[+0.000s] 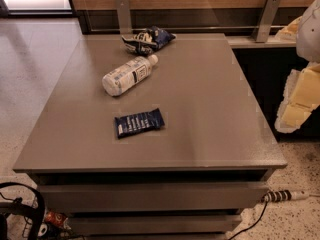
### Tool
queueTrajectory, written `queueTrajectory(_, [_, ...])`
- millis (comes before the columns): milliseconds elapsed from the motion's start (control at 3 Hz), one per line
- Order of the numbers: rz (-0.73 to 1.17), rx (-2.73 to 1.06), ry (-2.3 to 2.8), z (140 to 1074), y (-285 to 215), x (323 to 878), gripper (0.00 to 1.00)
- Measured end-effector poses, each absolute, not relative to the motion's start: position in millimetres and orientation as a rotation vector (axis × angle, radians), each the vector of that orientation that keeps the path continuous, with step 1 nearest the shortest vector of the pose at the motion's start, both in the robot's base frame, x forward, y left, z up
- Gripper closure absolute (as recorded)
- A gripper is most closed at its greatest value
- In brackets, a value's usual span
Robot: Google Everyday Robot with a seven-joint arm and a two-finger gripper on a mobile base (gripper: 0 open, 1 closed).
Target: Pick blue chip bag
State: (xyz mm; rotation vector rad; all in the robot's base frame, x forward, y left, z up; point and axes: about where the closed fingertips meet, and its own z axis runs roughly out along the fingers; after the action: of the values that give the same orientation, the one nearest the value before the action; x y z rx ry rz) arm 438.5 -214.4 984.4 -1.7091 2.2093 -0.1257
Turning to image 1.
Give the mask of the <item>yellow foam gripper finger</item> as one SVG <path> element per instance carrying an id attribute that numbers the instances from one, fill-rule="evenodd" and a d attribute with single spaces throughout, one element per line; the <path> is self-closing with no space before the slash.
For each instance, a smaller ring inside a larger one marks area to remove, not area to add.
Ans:
<path id="1" fill-rule="evenodd" d="M 320 64 L 309 63 L 302 71 L 292 69 L 277 111 L 275 129 L 280 133 L 298 130 L 320 106 Z"/>

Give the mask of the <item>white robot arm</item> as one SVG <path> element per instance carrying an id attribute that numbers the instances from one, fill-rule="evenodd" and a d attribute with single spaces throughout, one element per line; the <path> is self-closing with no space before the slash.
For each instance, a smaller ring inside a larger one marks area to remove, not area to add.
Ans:
<path id="1" fill-rule="evenodd" d="M 298 130 L 320 105 L 320 0 L 288 28 L 296 31 L 296 53 L 308 64 L 301 71 L 292 69 L 287 77 L 274 123 L 280 133 Z"/>

